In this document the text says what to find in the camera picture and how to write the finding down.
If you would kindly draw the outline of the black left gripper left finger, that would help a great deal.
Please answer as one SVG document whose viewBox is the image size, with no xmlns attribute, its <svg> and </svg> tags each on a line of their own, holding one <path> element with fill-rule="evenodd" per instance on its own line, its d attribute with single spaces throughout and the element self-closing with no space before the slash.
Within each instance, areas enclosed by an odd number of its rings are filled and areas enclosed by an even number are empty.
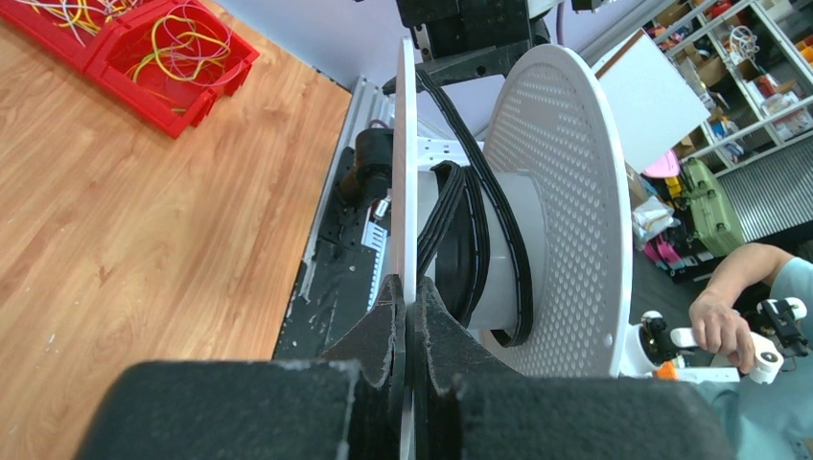
<svg viewBox="0 0 813 460">
<path fill-rule="evenodd" d="M 80 459 L 396 459 L 403 289 L 313 359 L 145 361 L 109 387 Z"/>
</svg>

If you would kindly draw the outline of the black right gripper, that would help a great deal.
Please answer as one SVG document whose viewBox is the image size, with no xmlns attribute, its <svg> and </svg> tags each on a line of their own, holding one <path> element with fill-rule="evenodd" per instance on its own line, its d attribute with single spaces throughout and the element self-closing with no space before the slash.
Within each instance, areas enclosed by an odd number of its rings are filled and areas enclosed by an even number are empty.
<svg viewBox="0 0 813 460">
<path fill-rule="evenodd" d="M 531 48 L 549 42 L 547 1 L 398 0 L 420 62 L 439 85 L 507 76 Z"/>
</svg>

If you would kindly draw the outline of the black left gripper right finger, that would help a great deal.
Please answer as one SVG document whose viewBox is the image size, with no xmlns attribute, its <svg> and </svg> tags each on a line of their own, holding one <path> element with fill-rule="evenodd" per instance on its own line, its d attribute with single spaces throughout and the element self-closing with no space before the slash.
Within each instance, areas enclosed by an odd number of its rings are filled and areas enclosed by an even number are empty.
<svg viewBox="0 0 813 460">
<path fill-rule="evenodd" d="M 419 459 L 731 459 L 686 382 L 532 378 L 486 351 L 430 279 L 412 308 Z"/>
</svg>

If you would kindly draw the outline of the white perforated cable spool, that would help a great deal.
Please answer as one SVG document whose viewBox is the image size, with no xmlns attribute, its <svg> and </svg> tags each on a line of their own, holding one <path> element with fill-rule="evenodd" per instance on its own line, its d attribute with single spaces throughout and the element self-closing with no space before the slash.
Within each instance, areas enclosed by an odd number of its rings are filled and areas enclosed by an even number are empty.
<svg viewBox="0 0 813 460">
<path fill-rule="evenodd" d="M 529 338 L 482 344 L 532 378 L 621 379 L 632 289 L 626 171 L 609 103 L 572 50 L 541 45 L 510 71 L 483 146 L 508 188 L 533 281 Z"/>
</svg>

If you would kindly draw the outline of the person's bare forearm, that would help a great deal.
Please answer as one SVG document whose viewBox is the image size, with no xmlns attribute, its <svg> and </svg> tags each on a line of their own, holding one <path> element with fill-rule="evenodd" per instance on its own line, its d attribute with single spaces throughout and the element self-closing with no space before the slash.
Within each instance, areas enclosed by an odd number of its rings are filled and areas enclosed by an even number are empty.
<svg viewBox="0 0 813 460">
<path fill-rule="evenodd" d="M 703 294 L 730 307 L 746 288 L 758 283 L 771 285 L 793 258 L 789 252 L 770 244 L 744 244 L 715 268 Z"/>
</svg>

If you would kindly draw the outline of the person's bare hand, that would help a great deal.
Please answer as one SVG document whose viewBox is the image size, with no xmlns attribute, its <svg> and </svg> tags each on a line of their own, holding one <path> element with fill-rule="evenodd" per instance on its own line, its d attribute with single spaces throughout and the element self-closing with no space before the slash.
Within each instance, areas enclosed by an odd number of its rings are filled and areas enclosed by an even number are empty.
<svg viewBox="0 0 813 460">
<path fill-rule="evenodd" d="M 700 293 L 689 307 L 689 319 L 699 347 L 726 357 L 743 374 L 755 366 L 750 327 L 732 306 Z"/>
</svg>

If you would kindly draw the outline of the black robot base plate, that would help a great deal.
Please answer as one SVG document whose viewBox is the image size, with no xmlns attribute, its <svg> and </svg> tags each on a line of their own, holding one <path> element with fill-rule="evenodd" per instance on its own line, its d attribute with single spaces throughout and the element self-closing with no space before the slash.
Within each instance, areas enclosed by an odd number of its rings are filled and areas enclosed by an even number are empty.
<svg viewBox="0 0 813 460">
<path fill-rule="evenodd" d="M 368 211 L 346 206 L 340 182 L 359 159 L 368 169 L 392 166 L 391 141 L 356 153 L 345 148 L 331 171 L 306 243 L 274 359 L 309 359 L 345 336 L 375 300 L 373 276 L 378 252 L 362 243 Z"/>
</svg>

